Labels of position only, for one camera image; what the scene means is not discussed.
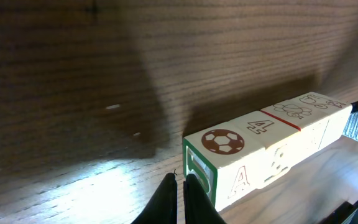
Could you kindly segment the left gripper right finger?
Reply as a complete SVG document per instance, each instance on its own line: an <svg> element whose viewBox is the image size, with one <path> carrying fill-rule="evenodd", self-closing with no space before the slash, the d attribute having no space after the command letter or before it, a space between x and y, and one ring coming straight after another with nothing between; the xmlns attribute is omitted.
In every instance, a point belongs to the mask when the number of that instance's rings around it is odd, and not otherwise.
<svg viewBox="0 0 358 224"><path fill-rule="evenodd" d="M194 174L183 183L186 224L226 224Z"/></svg>

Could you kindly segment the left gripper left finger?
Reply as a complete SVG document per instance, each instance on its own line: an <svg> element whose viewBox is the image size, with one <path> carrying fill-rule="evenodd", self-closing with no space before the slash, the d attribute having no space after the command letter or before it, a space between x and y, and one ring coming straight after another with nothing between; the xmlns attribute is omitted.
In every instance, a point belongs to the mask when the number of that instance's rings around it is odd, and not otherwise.
<svg viewBox="0 0 358 224"><path fill-rule="evenodd" d="M132 224L176 224L177 181L175 174L165 175L153 196Z"/></svg>

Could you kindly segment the wooden block with figure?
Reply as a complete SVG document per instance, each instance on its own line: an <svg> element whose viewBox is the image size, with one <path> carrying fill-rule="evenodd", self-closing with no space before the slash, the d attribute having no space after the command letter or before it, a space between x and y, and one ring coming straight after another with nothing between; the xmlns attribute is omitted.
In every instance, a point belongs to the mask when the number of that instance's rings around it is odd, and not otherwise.
<svg viewBox="0 0 358 224"><path fill-rule="evenodd" d="M261 109L261 112L274 117L300 131L297 149L303 157L319 151L329 116L313 106L285 100Z"/></svg>

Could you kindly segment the wooden A block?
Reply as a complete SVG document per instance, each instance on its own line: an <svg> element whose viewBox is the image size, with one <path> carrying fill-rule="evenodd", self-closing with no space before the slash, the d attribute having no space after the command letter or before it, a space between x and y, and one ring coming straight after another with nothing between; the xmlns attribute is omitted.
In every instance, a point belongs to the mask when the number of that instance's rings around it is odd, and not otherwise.
<svg viewBox="0 0 358 224"><path fill-rule="evenodd" d="M183 173L194 174L217 211L264 180L265 147L229 122L183 138Z"/></svg>

